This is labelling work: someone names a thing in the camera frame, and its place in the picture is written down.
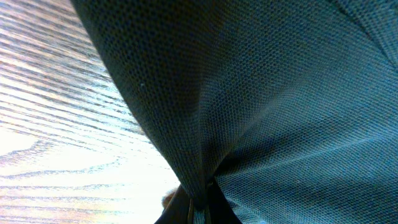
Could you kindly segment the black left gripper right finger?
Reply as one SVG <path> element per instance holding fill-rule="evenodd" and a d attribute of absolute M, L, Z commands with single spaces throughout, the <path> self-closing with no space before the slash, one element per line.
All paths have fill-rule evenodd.
<path fill-rule="evenodd" d="M 217 183 L 208 184 L 207 197 L 212 224 L 242 224 Z"/>

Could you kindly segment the black t-shirt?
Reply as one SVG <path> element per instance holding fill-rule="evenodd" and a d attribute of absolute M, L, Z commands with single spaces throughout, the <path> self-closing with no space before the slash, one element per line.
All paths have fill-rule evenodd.
<path fill-rule="evenodd" d="M 211 223 L 397 222 L 397 2 L 73 1 Z"/>

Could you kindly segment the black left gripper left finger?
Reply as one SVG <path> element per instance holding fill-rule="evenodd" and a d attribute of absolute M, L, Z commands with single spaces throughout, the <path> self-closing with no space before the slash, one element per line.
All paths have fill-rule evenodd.
<path fill-rule="evenodd" d="M 193 202 L 181 185 L 162 198 L 162 206 L 155 224 L 193 224 Z"/>

